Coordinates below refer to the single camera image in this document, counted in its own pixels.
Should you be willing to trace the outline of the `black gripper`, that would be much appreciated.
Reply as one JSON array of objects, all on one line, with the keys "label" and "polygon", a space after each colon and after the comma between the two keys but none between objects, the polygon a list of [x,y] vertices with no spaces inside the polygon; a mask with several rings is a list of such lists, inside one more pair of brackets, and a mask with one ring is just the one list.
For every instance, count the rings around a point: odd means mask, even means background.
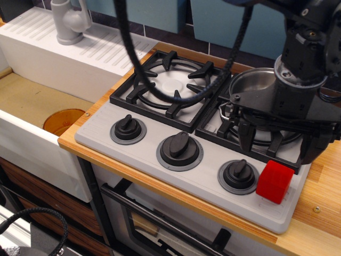
[{"label": "black gripper", "polygon": [[[275,119],[269,128],[297,132],[303,137],[300,149],[302,164],[312,163],[328,145],[340,140],[340,107],[328,95],[320,94],[320,87],[298,86],[276,78]],[[238,139],[242,150],[251,150],[256,126],[241,118]]]}]

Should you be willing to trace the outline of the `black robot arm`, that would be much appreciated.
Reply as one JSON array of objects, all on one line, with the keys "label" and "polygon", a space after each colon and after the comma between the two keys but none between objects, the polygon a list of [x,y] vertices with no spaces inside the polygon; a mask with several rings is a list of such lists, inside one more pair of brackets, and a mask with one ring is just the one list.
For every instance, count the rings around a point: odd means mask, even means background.
[{"label": "black robot arm", "polygon": [[339,97],[321,92],[327,80],[340,73],[340,1],[263,1],[285,16],[286,41],[275,61],[274,81],[261,86],[244,79],[258,75],[250,70],[230,84],[238,140],[250,151],[259,128],[299,133],[300,159],[314,161],[330,143],[340,139]]}]

